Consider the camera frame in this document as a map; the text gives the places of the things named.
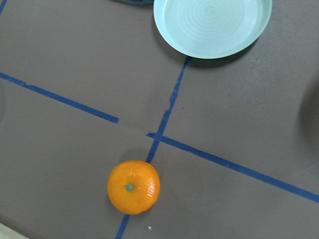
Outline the orange mandarin fruit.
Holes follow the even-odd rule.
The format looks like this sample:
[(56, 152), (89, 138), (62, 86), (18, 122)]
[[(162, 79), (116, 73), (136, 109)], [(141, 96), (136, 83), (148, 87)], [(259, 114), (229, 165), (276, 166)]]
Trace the orange mandarin fruit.
[(138, 215), (149, 210), (158, 200), (160, 178), (155, 168), (141, 160), (118, 164), (107, 181), (107, 195), (116, 209)]

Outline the bamboo cutting board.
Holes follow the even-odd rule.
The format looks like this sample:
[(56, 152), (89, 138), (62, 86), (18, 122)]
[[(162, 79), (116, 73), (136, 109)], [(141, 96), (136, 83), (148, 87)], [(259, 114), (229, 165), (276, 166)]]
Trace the bamboo cutting board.
[(28, 238), (14, 231), (13, 229), (3, 224), (0, 224), (0, 239), (28, 239)]

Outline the light green plate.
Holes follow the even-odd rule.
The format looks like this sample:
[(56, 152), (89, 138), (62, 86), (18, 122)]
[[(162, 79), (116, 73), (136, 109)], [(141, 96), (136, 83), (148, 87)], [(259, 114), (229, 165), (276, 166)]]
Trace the light green plate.
[(156, 0), (154, 19), (165, 42), (200, 59), (236, 54), (265, 30), (271, 0)]

